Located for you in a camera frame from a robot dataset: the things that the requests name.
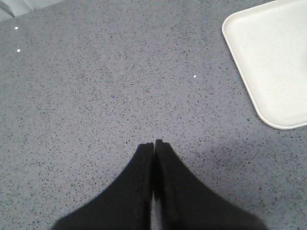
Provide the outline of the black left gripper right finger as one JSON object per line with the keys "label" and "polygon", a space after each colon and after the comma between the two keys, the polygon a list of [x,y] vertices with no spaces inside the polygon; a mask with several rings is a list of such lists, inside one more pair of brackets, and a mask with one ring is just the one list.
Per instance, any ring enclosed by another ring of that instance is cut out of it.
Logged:
{"label": "black left gripper right finger", "polygon": [[154,193],[164,230],[266,229],[258,217],[205,186],[162,140],[155,143]]}

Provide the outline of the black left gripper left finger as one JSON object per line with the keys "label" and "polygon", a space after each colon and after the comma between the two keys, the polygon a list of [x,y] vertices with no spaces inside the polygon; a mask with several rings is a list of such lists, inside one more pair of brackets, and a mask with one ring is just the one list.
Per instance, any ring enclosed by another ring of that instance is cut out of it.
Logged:
{"label": "black left gripper left finger", "polygon": [[140,144],[117,179],[100,195],[59,219],[54,230],[149,230],[153,143]]}

